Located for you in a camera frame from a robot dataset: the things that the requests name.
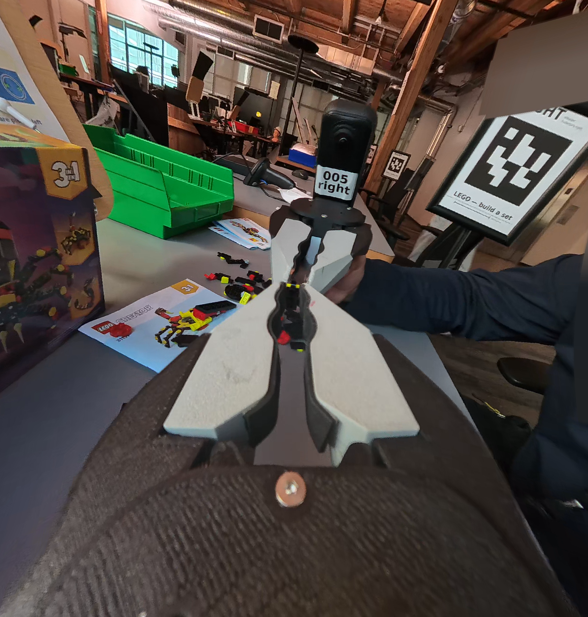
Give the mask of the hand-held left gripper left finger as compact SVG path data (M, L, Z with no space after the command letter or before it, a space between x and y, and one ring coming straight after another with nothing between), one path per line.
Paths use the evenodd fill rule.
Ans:
M269 319L280 284L216 326L164 422L173 435L243 441L255 447L277 420L277 343Z

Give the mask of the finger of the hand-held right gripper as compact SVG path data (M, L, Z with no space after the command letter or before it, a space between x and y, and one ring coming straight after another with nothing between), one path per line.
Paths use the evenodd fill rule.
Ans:
M285 219L271 240L271 278L275 284L308 283L312 286L319 238L300 220Z
M306 279L306 286L323 294L347 274L352 264L352 248L356 234L345 230L327 231L314 264Z

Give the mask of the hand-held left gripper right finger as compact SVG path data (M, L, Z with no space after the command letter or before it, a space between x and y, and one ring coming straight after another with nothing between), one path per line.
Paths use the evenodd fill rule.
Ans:
M370 330L308 284L301 286L307 342L307 424L334 467L352 444L413 437L420 426Z

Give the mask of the black yellow lego leg assembly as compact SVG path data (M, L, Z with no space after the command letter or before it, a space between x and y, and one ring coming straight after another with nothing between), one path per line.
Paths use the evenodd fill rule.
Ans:
M289 346L291 350L303 353L307 343L300 302L300 284L283 284L277 295L277 316L273 320L272 331L279 345Z

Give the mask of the pile of lego pieces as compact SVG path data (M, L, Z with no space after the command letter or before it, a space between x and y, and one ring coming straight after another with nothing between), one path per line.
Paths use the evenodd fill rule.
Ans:
M223 295L232 302L246 305L272 284L272 278L249 268L250 262L233 258L230 254L218 252L217 257L226 265L236 268L236 273L208 272L207 282L218 282L223 286Z

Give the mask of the person's right forearm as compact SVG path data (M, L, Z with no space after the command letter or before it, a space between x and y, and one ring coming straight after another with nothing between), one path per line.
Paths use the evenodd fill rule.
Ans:
M475 341L554 345L574 322L583 255L500 272L415 268L367 260L342 307L370 325Z

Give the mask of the lego set box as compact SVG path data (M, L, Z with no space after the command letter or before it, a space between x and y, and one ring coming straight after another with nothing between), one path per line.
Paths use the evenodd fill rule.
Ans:
M105 308L87 150L0 123L0 393Z

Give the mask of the person's right hand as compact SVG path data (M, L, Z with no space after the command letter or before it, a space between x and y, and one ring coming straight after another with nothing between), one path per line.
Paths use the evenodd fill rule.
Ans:
M353 258L346 274L328 289L324 296L335 304L349 302L364 276L366 261L365 255Z

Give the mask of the spider cover instruction booklet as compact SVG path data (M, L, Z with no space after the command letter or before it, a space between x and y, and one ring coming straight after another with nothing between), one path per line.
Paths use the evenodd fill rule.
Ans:
M271 248L269 231L248 218L222 219L215 222L231 232L231 239L248 249L268 250Z

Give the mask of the small marker sign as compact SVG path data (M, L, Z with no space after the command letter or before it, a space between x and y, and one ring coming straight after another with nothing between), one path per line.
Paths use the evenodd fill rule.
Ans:
M407 168L411 155L407 152L394 149L391 151L382 177L391 181L398 181Z

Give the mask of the handheld barcode scanner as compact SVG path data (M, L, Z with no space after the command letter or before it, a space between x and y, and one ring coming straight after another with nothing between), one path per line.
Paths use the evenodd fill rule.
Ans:
M271 167L268 158L262 158L251 168L245 176L244 184L252 187L275 186L279 189L294 189L297 185L292 179Z

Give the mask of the scorpion cover instruction booklet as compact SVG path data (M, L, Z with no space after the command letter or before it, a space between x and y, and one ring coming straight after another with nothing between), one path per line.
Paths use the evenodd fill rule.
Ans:
M179 348L171 343L173 336L181 333L198 337L210 334L236 311L237 308L212 318L193 312L198 304L222 300L228 299L184 279L110 315L89 322L80 328L80 332L159 373L189 348ZM134 329L133 333L125 338L111 336L108 330L120 322L129 324Z

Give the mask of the black sign stand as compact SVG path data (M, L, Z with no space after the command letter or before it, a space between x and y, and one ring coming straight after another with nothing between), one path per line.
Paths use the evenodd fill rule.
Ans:
M456 222L451 222L442 231L429 226L424 227L423 230L430 232L434 239L422 250L419 257L412 261L406 257L396 256L392 264L427 269L439 268L456 272L485 238L480 232L463 227Z

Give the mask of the green plastic bin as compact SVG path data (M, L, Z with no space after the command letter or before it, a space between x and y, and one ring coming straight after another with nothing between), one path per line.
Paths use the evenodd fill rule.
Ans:
M113 128L84 129L113 189L109 219L168 239L232 210L230 169Z

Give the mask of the framed marker sign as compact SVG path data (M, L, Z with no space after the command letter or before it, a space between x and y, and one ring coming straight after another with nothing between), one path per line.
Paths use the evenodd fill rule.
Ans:
M588 158L588 102L485 119L427 211L509 246Z

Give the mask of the person's torso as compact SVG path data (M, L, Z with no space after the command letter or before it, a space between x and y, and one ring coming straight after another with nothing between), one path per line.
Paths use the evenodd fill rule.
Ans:
M588 401L581 415L572 335L555 344L539 420L511 480L560 582L588 616Z

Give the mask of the printed instruction sheet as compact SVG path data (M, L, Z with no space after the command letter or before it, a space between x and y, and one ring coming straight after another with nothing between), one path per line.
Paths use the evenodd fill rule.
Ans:
M20 55L0 18L0 97L37 124L38 133L68 142L53 112L43 103L28 71L20 65ZM21 125L0 112L0 125Z

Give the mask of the wall air vent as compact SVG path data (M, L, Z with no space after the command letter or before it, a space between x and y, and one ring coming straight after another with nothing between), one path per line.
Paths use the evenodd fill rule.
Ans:
M253 36L266 41L282 44L283 33L284 25L281 22L268 19L259 14L254 16L252 30Z

